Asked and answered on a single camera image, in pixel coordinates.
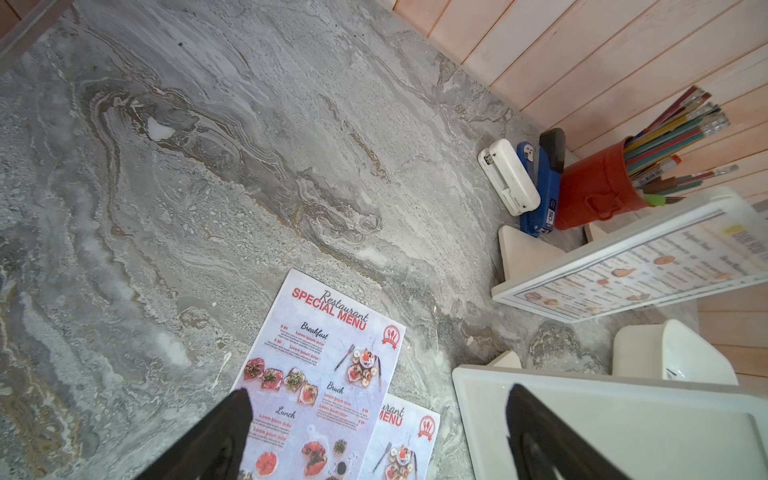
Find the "menu flyer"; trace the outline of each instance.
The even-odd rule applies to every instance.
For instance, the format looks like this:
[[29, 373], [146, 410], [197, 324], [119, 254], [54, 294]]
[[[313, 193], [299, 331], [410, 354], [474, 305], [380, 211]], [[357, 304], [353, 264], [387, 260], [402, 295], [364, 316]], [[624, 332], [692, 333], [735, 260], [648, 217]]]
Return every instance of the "menu flyer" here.
[[239, 478], [358, 478], [405, 332], [291, 270], [232, 387], [253, 408]]
[[768, 246], [749, 226], [719, 213], [515, 296], [580, 319], [765, 275]]
[[427, 478], [439, 426], [438, 413], [387, 394], [362, 461], [361, 480]]

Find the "pencil holder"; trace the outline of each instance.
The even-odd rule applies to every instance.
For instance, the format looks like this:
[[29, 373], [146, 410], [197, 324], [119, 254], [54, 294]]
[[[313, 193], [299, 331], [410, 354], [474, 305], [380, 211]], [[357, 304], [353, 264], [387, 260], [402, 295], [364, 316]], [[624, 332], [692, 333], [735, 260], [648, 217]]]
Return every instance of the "pencil holder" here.
[[634, 191], [624, 165], [624, 143], [630, 138], [563, 171], [555, 228], [566, 230], [595, 220], [609, 220], [616, 214], [648, 206]]

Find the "marble countertop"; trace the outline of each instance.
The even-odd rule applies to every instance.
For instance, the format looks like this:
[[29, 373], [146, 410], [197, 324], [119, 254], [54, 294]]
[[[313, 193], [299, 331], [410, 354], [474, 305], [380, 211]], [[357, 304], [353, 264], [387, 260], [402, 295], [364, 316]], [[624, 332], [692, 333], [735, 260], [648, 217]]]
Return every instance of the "marble countertop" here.
[[472, 477], [457, 365], [607, 373], [665, 318], [491, 301], [516, 222], [475, 155], [538, 132], [372, 0], [76, 0], [0, 115], [3, 478], [132, 478], [227, 394], [290, 268], [408, 326], [390, 392], [442, 415], [430, 478]]

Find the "paper menu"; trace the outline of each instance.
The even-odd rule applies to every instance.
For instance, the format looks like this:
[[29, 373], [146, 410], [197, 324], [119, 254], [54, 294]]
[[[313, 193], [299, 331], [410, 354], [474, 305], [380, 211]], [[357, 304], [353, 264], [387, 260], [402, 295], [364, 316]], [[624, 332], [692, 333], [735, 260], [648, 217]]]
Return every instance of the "paper menu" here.
[[515, 294], [568, 319], [693, 296], [768, 275], [768, 247], [719, 211]]
[[360, 480], [425, 480], [440, 415], [387, 394]]
[[406, 329], [291, 270], [233, 389], [253, 421], [242, 478], [357, 478]]

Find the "white bin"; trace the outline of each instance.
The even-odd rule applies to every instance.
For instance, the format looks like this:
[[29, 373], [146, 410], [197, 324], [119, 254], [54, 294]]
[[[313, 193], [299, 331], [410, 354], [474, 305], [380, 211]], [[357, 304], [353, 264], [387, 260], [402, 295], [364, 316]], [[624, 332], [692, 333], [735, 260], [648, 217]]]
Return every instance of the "white bin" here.
[[614, 338], [613, 375], [738, 385], [725, 356], [682, 322], [633, 325]]

